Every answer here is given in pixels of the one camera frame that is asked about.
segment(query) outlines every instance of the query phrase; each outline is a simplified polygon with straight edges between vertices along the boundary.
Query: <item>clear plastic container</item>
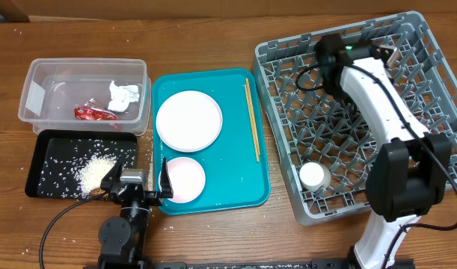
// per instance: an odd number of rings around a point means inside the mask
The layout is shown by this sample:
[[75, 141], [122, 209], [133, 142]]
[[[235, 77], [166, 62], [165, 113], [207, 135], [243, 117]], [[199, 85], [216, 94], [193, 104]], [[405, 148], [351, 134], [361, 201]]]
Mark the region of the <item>clear plastic container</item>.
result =
[[[138, 85], [140, 99], [120, 120], [77, 120], [74, 108], [94, 98], [108, 106], [109, 85]], [[25, 78], [19, 118], [32, 123], [34, 132], [44, 129], [121, 131], [143, 135], [150, 115], [150, 79], [142, 60], [108, 58], [36, 59]]]

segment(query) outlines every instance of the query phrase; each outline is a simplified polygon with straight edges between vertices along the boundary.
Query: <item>plastic container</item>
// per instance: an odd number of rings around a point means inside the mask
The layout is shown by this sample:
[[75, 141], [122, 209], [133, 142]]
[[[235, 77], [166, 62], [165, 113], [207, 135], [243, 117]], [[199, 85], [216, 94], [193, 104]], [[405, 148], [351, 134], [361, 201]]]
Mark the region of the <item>plastic container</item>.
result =
[[[316, 41], [333, 33], [346, 43], [372, 40], [399, 48], [401, 59], [387, 71], [413, 115], [432, 134], [443, 132], [450, 139], [448, 172], [457, 182], [457, 81], [421, 14], [411, 11], [264, 42], [255, 49], [253, 65], [258, 94], [295, 218], [304, 226], [369, 210], [364, 183], [377, 152], [368, 125], [359, 114], [350, 114], [349, 105], [322, 90], [300, 92], [294, 83], [303, 68], [316, 63]], [[322, 83], [316, 70], [310, 75], [308, 87]], [[302, 187], [298, 171], [307, 161], [329, 168], [329, 187], [315, 192]]]
[[[74, 108], [94, 98], [105, 107], [110, 83], [138, 85], [139, 102], [130, 103], [120, 120], [77, 120]], [[143, 135], [150, 114], [150, 79], [142, 60], [105, 58], [53, 58], [32, 62], [25, 79], [19, 118], [32, 123], [34, 132], [44, 129], [117, 131]]]

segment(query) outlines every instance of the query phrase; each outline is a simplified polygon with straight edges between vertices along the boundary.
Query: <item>white plate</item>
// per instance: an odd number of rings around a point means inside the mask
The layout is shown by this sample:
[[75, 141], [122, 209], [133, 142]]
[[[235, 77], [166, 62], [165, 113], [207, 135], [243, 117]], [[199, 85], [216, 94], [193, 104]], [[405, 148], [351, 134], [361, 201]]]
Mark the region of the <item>white plate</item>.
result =
[[220, 134], [222, 124], [217, 102], [195, 90], [170, 96], [156, 115], [160, 139], [180, 152], [196, 152], [208, 147]]
[[201, 165], [192, 158], [179, 157], [167, 163], [168, 176], [174, 191], [171, 202], [185, 203], [195, 200], [205, 188], [205, 171]]

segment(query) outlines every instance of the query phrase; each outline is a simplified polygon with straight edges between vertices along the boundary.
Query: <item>crumpled tissue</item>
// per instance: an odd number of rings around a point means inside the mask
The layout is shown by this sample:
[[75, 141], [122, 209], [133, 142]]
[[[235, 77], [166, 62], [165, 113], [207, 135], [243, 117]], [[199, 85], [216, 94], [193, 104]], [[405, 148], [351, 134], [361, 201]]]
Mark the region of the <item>crumpled tissue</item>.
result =
[[138, 85], [117, 86], [112, 81], [109, 90], [111, 101], [107, 108], [111, 111], [124, 112], [131, 102], [138, 102], [140, 99]]

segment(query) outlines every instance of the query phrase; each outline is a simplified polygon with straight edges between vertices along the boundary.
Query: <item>gray plastic rack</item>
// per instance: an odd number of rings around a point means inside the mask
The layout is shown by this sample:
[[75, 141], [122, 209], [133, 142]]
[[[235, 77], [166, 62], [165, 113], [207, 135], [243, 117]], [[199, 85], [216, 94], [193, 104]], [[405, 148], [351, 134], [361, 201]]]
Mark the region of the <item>gray plastic rack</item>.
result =
[[[255, 49], [257, 90], [295, 218], [304, 226], [369, 209], [364, 183], [377, 152], [366, 122], [323, 90], [305, 93], [294, 83], [303, 68], [316, 63], [316, 41], [333, 33], [347, 43], [372, 40], [399, 48], [401, 58], [387, 72], [414, 116], [432, 134], [443, 132], [451, 140], [449, 173], [457, 182], [457, 81], [421, 14], [411, 11], [264, 42]], [[315, 86], [322, 81], [315, 69], [301, 78], [303, 83]], [[315, 193], [303, 189], [298, 171], [306, 161], [330, 169], [328, 188]]]

